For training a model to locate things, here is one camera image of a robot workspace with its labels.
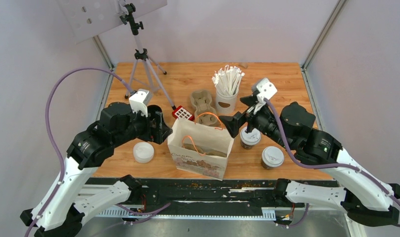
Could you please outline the single brown pulp cup carrier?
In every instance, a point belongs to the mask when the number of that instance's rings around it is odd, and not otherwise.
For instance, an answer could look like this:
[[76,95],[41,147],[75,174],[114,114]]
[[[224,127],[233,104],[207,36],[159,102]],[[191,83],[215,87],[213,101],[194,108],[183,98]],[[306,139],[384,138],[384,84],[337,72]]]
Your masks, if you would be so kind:
[[194,146],[193,144],[184,143],[183,147],[188,150],[197,151],[201,156],[207,155],[207,156],[227,157],[227,153],[217,150],[212,150],[209,148],[203,148],[201,146]]

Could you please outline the white cup lid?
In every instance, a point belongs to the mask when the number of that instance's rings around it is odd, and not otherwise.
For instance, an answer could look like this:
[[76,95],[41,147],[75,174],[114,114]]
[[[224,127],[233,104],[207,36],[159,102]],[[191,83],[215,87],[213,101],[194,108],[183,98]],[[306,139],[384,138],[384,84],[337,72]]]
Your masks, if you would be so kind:
[[251,132],[247,132],[247,127],[244,127],[240,133],[241,141],[248,146],[257,145],[261,141],[261,132],[254,128]]

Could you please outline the clear brown printed coffee cup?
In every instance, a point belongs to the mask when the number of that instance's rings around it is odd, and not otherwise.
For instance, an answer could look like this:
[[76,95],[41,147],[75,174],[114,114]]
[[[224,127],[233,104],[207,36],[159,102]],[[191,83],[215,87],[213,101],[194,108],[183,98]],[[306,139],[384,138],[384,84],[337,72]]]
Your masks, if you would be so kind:
[[250,150],[250,149],[252,149],[254,146],[256,146],[257,144],[259,144],[259,142],[247,143],[247,142],[244,142],[243,140],[241,140],[241,141],[240,141],[240,144],[241,144],[241,146],[242,146],[244,149]]

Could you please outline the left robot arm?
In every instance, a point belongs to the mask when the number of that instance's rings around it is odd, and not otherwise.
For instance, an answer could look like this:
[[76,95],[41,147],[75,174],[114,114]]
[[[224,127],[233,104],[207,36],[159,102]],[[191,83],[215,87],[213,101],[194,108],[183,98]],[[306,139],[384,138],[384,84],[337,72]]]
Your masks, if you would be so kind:
[[54,195],[46,195],[40,204],[21,213],[21,220],[36,229],[37,237],[74,237],[82,227],[105,209],[142,198],[141,183],[126,175],[112,186],[84,200],[76,201],[83,185],[114,150],[135,139],[162,144],[172,130],[164,121],[162,109],[147,106],[147,114],[134,112],[123,102],[109,104],[99,120],[78,133],[67,150],[64,170],[52,185]]

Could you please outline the paper bag with orange handles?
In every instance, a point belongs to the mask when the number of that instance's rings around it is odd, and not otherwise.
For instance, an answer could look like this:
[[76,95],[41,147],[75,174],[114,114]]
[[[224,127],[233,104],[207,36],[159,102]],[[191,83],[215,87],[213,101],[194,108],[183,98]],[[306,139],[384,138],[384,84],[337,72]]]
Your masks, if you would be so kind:
[[223,125],[175,120],[167,145],[177,169],[223,180],[234,138]]

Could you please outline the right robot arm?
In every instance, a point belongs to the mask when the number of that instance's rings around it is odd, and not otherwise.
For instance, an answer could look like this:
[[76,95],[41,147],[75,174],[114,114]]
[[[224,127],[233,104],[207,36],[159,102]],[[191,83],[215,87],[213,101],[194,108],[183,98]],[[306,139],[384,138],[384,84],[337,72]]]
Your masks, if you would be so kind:
[[219,117],[231,137],[236,137],[243,125],[247,131],[256,129],[282,146],[298,166],[320,170],[340,184],[329,188],[280,178],[272,193],[275,204],[324,205],[365,226],[400,227],[400,185],[372,176],[332,135],[313,127],[312,113],[297,102],[278,114],[270,102],[256,111],[255,96],[243,97],[241,101],[248,106],[244,112]]

